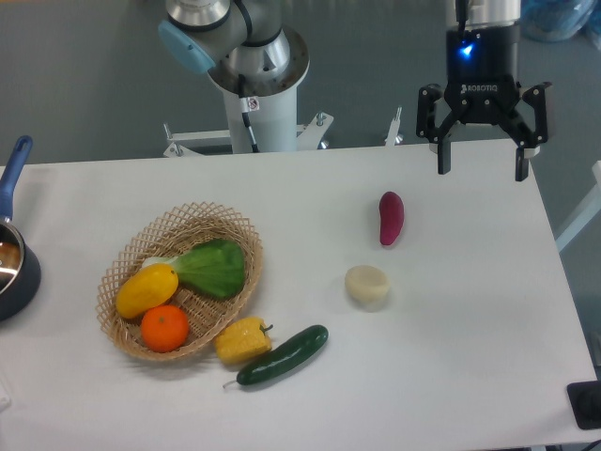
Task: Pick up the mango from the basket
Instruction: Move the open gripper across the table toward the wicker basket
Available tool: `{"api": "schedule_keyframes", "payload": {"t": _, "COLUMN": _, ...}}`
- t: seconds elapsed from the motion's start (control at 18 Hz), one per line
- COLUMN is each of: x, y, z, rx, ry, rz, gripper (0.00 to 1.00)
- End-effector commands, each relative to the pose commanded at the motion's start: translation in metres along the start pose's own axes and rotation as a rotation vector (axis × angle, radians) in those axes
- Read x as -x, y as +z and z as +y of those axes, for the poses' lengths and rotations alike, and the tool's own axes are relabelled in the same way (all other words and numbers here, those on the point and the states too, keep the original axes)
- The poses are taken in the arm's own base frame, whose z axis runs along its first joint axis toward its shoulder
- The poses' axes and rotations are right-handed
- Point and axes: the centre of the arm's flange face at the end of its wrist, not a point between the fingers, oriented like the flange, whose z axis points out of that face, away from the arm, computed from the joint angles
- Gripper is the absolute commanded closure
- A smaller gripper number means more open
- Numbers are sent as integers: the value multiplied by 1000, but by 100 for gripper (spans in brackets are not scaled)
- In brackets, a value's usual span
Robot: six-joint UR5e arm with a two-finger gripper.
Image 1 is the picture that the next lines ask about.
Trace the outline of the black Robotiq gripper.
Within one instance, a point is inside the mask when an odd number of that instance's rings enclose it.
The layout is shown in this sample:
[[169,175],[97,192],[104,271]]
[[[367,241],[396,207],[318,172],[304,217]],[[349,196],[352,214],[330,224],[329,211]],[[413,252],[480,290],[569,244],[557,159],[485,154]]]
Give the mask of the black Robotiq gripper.
[[[447,86],[419,89],[416,135],[437,155],[439,175],[452,167],[452,129],[467,124],[498,125],[516,144],[515,180],[529,175],[529,159],[555,132],[551,82],[522,88],[516,82],[519,26],[489,26],[446,33]],[[437,125],[437,107],[445,101],[450,112]],[[533,126],[517,111],[520,102],[532,109]]]

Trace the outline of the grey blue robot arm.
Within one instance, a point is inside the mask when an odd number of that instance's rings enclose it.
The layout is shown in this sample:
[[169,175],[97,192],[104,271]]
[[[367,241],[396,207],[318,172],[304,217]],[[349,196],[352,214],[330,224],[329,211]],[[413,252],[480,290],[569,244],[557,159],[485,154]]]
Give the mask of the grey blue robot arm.
[[[207,74],[223,93],[231,147],[236,153],[318,148],[330,118],[297,123],[297,88],[309,68],[302,37],[282,22],[277,1],[169,1],[158,28],[173,58]],[[529,88],[517,79],[520,4],[449,1],[447,84],[423,86],[416,133],[451,168],[457,125],[501,128],[516,144],[516,179],[553,134],[550,83]]]

